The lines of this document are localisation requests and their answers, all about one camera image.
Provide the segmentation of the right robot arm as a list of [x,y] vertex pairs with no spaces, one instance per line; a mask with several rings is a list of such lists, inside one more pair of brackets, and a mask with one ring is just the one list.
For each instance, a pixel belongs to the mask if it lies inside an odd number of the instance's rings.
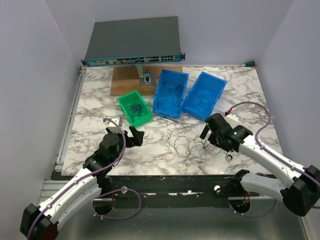
[[274,178],[238,171],[230,180],[230,191],[241,196],[258,193],[282,202],[293,214],[304,217],[320,199],[320,171],[293,162],[261,142],[242,125],[232,127],[220,114],[205,120],[201,139],[226,151],[237,152],[260,164]]

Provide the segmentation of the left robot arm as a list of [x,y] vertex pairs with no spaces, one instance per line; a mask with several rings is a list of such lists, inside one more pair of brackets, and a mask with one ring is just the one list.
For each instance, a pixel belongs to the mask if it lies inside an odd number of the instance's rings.
[[107,129],[98,149],[84,162],[83,167],[59,191],[38,205],[29,204],[23,211],[20,232],[28,240],[54,240],[63,224],[86,203],[95,198],[111,198],[114,205],[116,190],[107,176],[122,158],[125,149],[140,147],[144,131],[130,126],[127,131]]

